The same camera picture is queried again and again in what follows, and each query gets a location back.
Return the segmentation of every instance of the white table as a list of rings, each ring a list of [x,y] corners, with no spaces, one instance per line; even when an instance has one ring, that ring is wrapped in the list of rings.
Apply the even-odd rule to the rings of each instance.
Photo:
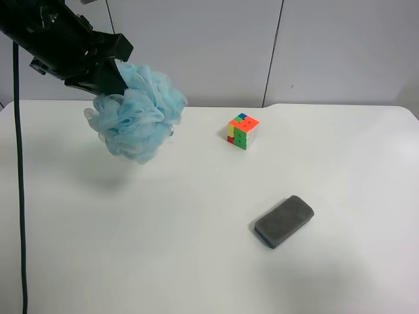
[[[82,101],[23,101],[29,312],[419,313],[419,121],[400,107],[188,108],[144,166],[111,156]],[[244,151],[222,130],[261,121]],[[0,312],[21,309],[16,153],[0,114]],[[254,221],[296,194],[270,250]]]

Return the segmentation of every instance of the black cable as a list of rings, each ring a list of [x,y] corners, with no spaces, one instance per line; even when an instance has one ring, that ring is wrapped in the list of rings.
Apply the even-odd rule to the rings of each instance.
[[[285,0],[282,0],[281,3],[281,11],[280,11],[280,17],[278,19],[278,26],[276,27],[276,33],[275,33],[275,39],[274,39],[274,47],[272,49],[272,55],[270,57],[270,63],[269,63],[269,71],[268,71],[268,78],[266,79],[266,86],[264,87],[264,94],[263,94],[263,102],[262,102],[262,108],[264,107],[264,101],[266,99],[266,93],[268,91],[268,84],[269,84],[269,78],[270,78],[270,71],[272,70],[272,63],[274,62],[275,57],[275,48],[276,48],[276,41],[278,39],[278,33],[280,32],[280,23],[281,23],[281,17],[282,17],[282,9],[283,9],[283,3]]]
[[[22,130],[20,128],[20,108],[19,108],[19,46],[16,43],[13,43],[13,94],[14,94],[14,126],[16,128],[16,148],[18,152],[20,273],[22,277],[22,294],[23,294],[22,313],[27,314],[24,159],[23,159]]]
[[[113,21],[112,21],[112,16],[111,16],[111,10],[109,10],[109,3],[107,2],[107,0],[105,0],[106,2],[106,7],[107,7],[107,13],[109,15],[109,19],[111,21],[111,26],[112,26],[112,31],[115,34],[115,28],[113,27]]]

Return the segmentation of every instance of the rubik's cube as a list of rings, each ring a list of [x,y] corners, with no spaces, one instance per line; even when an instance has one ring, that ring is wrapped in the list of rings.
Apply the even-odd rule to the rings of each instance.
[[[228,123],[227,141],[242,149],[248,149],[256,139],[258,129],[259,121],[241,113]]]

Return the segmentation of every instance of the colorful cube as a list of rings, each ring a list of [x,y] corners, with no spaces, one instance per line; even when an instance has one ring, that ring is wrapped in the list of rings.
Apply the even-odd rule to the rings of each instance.
[[[259,121],[244,113],[228,123],[227,141],[242,149],[248,149],[256,139]]]

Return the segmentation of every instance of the robotic arm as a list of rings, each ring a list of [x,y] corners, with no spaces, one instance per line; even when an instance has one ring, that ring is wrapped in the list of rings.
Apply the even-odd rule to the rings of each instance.
[[[64,0],[0,0],[0,31],[34,56],[30,66],[95,95],[127,88],[115,59],[128,61],[133,46],[122,34],[94,31]]]

